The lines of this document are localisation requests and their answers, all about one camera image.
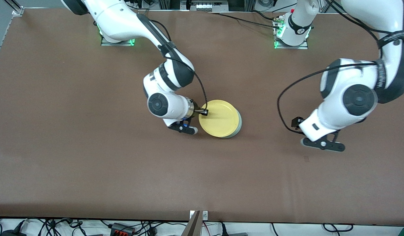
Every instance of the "floor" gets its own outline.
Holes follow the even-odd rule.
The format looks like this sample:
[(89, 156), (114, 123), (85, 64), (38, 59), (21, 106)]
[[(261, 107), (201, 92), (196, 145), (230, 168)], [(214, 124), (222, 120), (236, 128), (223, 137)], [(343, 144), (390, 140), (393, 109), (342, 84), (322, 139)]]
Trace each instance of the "floor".
[[(19, 0), (18, 1), (22, 6), (25, 7), (63, 7), (60, 0)], [(277, 6), (272, 9), (281, 8), (285, 1), (278, 1)], [(11, 15), (12, 10), (9, 6), (7, 6), (4, 1), (0, 0), (0, 46), (5, 35), (6, 29), (10, 23), (12, 18)], [(21, 219), (1, 219), (0, 224), (2, 224), (4, 230), (14, 229), (15, 226), (21, 221)], [(106, 223), (114, 223), (115, 221), (106, 221)], [(123, 222), (126, 225), (138, 224), (139, 222)], [(208, 226), (211, 235), (216, 235), (222, 233), (221, 225), (218, 223), (211, 223), (213, 225)], [(42, 223), (37, 220), (31, 220), (30, 223), (25, 223), (22, 227), (22, 232), (27, 235), (37, 235), (40, 230)], [(272, 231), (271, 224), (268, 223), (226, 223), (227, 229), (229, 233), (243, 233), (246, 232), (250, 236), (274, 236), (274, 232)], [(100, 221), (84, 221), (83, 225), (84, 230), (87, 232), (87, 235), (103, 233), (105, 235), (110, 234), (110, 230), (104, 226)], [(158, 228), (158, 234), (160, 236), (167, 235), (181, 235), (183, 231), (183, 226), (180, 225), (168, 225), (164, 224)], [(315, 235), (315, 236), (329, 236), (336, 235), (336, 233), (329, 233), (324, 230), (322, 225), (318, 224), (275, 224), (275, 228), (277, 234), (279, 236), (286, 235)], [(397, 236), (403, 227), (399, 226), (355, 226), (352, 231), (341, 233), (342, 236), (356, 236), (356, 235), (379, 235), (379, 236)], [(79, 230), (76, 230), (72, 233), (72, 228), (65, 226), (59, 226), (59, 231), (62, 235), (82, 235)], [(203, 236), (208, 236), (206, 230), (202, 231)]]
[[(5, 230), (13, 230), (23, 219), (2, 219), (0, 224)], [(83, 222), (82, 228), (88, 236), (105, 235), (109, 236), (111, 230), (108, 229), (101, 221), (96, 220), (80, 220)], [(133, 226), (140, 224), (140, 221), (104, 221), (105, 224), (120, 223), (125, 226)], [(173, 236), (181, 235), (184, 230), (183, 225), (173, 222), (171, 224), (162, 224), (157, 227), (157, 236)], [(206, 222), (208, 231), (202, 229), (201, 236), (220, 236), (222, 235), (222, 226), (218, 222)], [(22, 233), (28, 236), (35, 236), (39, 233), (43, 223), (39, 220), (29, 220), (22, 226)], [(270, 223), (225, 223), (229, 235), (237, 233), (247, 233), (248, 236), (336, 236), (336, 233), (330, 233), (324, 230), (321, 224), (274, 224), (276, 233), (272, 229)], [(346, 230), (350, 226), (338, 226), (339, 230)], [(135, 231), (140, 230), (141, 226), (135, 227)], [(333, 230), (332, 226), (327, 225), (327, 229)], [(400, 226), (354, 226), (349, 232), (340, 233), (341, 236), (398, 236), (403, 227)], [(69, 227), (66, 223), (58, 224), (57, 230), (62, 236), (82, 236), (80, 230), (75, 230)], [(46, 235), (46, 229), (42, 231), (42, 235)]]

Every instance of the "mounting plate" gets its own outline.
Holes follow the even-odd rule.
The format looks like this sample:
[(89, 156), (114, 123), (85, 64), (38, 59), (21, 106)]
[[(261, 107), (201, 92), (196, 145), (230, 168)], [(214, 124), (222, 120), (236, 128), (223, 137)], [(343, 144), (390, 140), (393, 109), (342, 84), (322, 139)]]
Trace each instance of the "mounting plate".
[(101, 37), (101, 45), (102, 46), (123, 46), (123, 47), (130, 47), (135, 45), (135, 39), (127, 40), (127, 41), (122, 41), (118, 43), (111, 43), (108, 42), (104, 37)]

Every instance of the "brown table surface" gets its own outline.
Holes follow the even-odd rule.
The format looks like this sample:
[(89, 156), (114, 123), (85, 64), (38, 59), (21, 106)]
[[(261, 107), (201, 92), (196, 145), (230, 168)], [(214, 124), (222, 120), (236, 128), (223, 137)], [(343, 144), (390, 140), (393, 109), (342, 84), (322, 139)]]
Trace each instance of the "brown table surface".
[[(254, 13), (235, 16), (267, 23)], [(147, 39), (100, 46), (89, 15), (27, 9), (0, 52), (0, 215), (404, 224), (404, 95), (341, 131), (346, 151), (300, 145), (276, 110), (291, 82), (376, 44), (318, 15), (308, 50), (274, 49), (270, 28), (205, 12), (150, 12), (195, 65), (208, 99), (232, 103), (232, 139), (180, 134), (151, 115), (143, 77), (164, 61)], [(178, 94), (203, 103), (196, 79)], [(283, 97), (287, 122), (321, 103), (319, 76)]]

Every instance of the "metal bracket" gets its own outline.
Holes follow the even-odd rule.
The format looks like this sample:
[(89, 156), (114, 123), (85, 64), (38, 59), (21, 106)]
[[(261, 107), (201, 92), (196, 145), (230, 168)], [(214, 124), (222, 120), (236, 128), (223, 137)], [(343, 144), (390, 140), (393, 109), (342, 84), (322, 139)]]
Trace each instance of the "metal bracket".
[[(195, 211), (190, 211), (190, 216), (189, 216), (189, 219), (191, 219), (192, 218), (192, 216), (193, 216), (193, 214), (195, 213)], [(208, 221), (208, 211), (203, 211), (202, 212), (202, 220), (203, 221)]]
[(13, 9), (13, 16), (22, 16), (24, 13), (24, 7), (21, 6), (16, 0), (3, 0), (8, 6)]
[(208, 219), (208, 211), (190, 211), (190, 220), (187, 223), (186, 228), (184, 228), (181, 236), (200, 236), (202, 229), (202, 221), (205, 216), (204, 212), (206, 212), (206, 219)]

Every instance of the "black strap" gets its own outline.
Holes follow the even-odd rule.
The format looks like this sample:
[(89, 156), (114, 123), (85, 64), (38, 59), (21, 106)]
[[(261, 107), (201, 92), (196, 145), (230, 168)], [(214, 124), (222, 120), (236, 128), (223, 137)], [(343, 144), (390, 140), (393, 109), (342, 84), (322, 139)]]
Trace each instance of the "black strap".
[(295, 34), (298, 34), (298, 35), (305, 33), (311, 26), (311, 24), (309, 24), (308, 26), (301, 27), (301, 26), (295, 24), (294, 21), (292, 21), (292, 14), (289, 16), (288, 22), (289, 22), (289, 26), (294, 30)]
[(160, 49), (161, 55), (163, 55), (163, 57), (164, 57), (167, 53), (171, 52), (174, 48), (176, 48), (176, 45), (175, 45), (172, 41), (167, 42), (167, 43), (165, 43), (165, 44), (163, 44), (163, 45), (158, 46), (158, 49)]
[(158, 70), (160, 71), (161, 78), (165, 82), (165, 84), (173, 91), (177, 91), (179, 87), (173, 84), (173, 82), (169, 79), (169, 74), (166, 71), (166, 68), (164, 66), (164, 63), (161, 63), (160, 66), (158, 67)]
[(378, 59), (376, 60), (376, 62), (377, 62), (377, 82), (374, 86), (374, 91), (377, 93), (377, 96), (379, 96), (381, 93), (384, 93), (387, 74), (382, 59)]
[(399, 39), (401, 39), (404, 43), (404, 30), (395, 31), (395, 32), (387, 34), (386, 36), (377, 40), (377, 46), (379, 49), (381, 49), (386, 44), (397, 41)]

